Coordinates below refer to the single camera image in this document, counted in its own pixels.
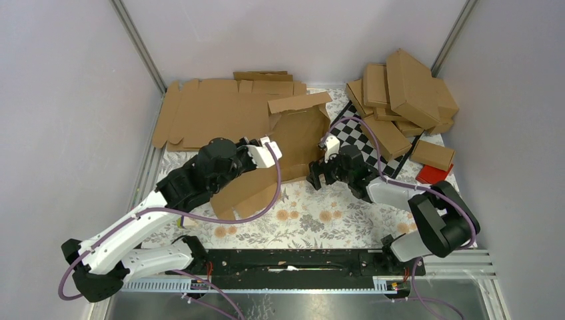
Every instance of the folded cardboard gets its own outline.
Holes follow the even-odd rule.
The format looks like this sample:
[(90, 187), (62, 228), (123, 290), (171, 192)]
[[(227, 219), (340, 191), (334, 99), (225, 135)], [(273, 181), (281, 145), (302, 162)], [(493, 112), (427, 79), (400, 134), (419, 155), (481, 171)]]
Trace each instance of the folded cardboard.
[[(273, 115), (281, 114), (269, 136), (282, 152), (279, 161), (282, 182), (304, 179), (308, 164), (323, 156), (317, 145), (329, 128), (325, 108), (330, 101), (327, 92), (269, 101), (269, 111)], [(257, 169), (229, 183), (210, 203), (221, 219), (235, 219), (234, 210), (241, 217), (249, 217), (269, 204), (276, 182), (274, 167)]]
[(348, 82), (345, 86), (345, 93), (353, 106), (362, 118), (368, 117), (374, 113), (374, 109), (367, 107), (363, 103), (363, 80)]
[(447, 171), (453, 163), (453, 157), (455, 157), (453, 149), (418, 140), (410, 158), (412, 161)]
[(294, 81), (293, 76), (286, 71), (235, 71), (233, 79), (237, 81)]
[(392, 110), (423, 129), (440, 123), (436, 86), (430, 69), (399, 49), (386, 58)]
[(363, 72), (363, 103), (367, 107), (390, 109), (386, 66), (369, 63)]
[(449, 131), (449, 129), (453, 126), (453, 120), (451, 119), (441, 118), (440, 121), (439, 125), (429, 128), (426, 132), (430, 135), (437, 135), (438, 133)]
[(409, 121), (395, 121), (394, 125), (405, 137), (416, 137), (424, 132), (424, 129)]
[(290, 81), (195, 79), (182, 89), (175, 81), (167, 89), (153, 146), (168, 142), (169, 151), (192, 151), (215, 137), (238, 141), (265, 136), (274, 125), (269, 100), (305, 93), (304, 83)]
[(408, 121), (392, 110), (381, 108), (374, 108), (374, 118), (379, 121)]
[[(404, 155), (412, 147), (410, 141), (402, 135), (391, 121), (377, 121), (373, 117), (369, 117), (364, 120), (376, 136), (380, 155), (382, 155), (387, 161)], [(363, 133), (375, 146), (376, 141), (373, 141), (367, 129), (364, 126), (361, 126), (361, 130), (363, 130)]]
[(432, 82), (436, 87), (437, 97), (438, 97), (438, 111), (440, 113), (441, 118), (452, 118), (457, 111), (459, 111), (459, 106), (447, 85), (443, 79), (433, 78)]

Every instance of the black and white checkered surface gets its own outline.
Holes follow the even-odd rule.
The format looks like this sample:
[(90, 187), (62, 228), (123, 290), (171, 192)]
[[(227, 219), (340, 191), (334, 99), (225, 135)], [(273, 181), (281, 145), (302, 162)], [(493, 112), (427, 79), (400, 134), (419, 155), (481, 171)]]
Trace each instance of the black and white checkered surface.
[[(351, 101), (349, 101), (345, 108), (339, 113), (332, 125), (344, 117), (361, 118)], [(376, 168), (376, 149), (372, 146), (372, 143), (369, 141), (367, 136), (365, 136), (363, 131), (361, 131), (361, 124), (353, 120), (349, 120), (344, 123), (339, 123), (334, 129), (332, 129), (331, 133), (339, 139), (342, 145), (356, 145), (359, 150), (361, 150), (365, 162)], [(420, 139), (420, 136), (407, 139), (412, 143), (412, 148), (408, 153), (396, 159), (391, 159), (390, 161), (386, 161), (383, 157), (380, 158), (382, 161), (382, 172), (385, 175), (388, 175), (391, 178), (396, 178), (396, 176), (400, 173), (402, 166), (412, 154), (414, 144), (418, 141), (418, 139)]]

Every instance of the floral tablecloth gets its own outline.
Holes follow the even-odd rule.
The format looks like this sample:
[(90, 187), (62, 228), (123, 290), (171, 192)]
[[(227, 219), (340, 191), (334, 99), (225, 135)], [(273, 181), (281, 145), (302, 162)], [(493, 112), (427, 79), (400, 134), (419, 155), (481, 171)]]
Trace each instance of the floral tablecloth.
[[(333, 101), (326, 108), (334, 119), (347, 104), (344, 89), (328, 90)], [(443, 145), (440, 135), (422, 136), (424, 141)], [(195, 152), (165, 152), (158, 180), (180, 167)], [(422, 165), (408, 160), (397, 179), (416, 183)], [(452, 172), (446, 179), (458, 190)], [(215, 217), (209, 204), (193, 213)], [(165, 225), (143, 242), (144, 248), (168, 245), (180, 235), (196, 235), (207, 249), (320, 249), (381, 247), (388, 234), (396, 237), (416, 230), (412, 215), (384, 204), (361, 201), (344, 183), (325, 185), (315, 191), (306, 181), (282, 186), (281, 197), (266, 215), (241, 225), (220, 225), (198, 221), (188, 229), (175, 223)]]

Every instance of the gray wall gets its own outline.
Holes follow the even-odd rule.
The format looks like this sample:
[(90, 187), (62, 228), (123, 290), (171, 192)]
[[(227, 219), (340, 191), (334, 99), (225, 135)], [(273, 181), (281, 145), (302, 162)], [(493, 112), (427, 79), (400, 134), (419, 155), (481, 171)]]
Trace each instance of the gray wall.
[(464, 0), (124, 0), (165, 83), (284, 69), (358, 79), (399, 47), (431, 66)]
[(446, 144), (513, 319), (563, 319), (565, 2), (479, 1), (440, 76)]
[(80, 319), (59, 246), (127, 210), (160, 95), (109, 1), (27, 2), (0, 5), (0, 319)]

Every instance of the red object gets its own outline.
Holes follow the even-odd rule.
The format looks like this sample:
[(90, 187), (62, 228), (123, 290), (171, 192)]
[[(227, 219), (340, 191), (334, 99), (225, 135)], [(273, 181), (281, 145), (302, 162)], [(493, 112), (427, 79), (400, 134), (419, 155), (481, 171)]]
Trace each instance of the red object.
[(420, 170), (420, 173), (416, 176), (416, 180), (419, 183), (429, 183), (433, 185), (435, 183), (445, 180), (445, 178), (447, 178), (447, 175), (449, 174), (449, 171), (451, 171), (452, 168), (453, 168), (453, 163), (451, 164), (451, 166), (449, 166), (449, 170), (447, 171), (443, 171), (434, 168), (432, 166), (425, 165), (422, 168), (422, 170)]

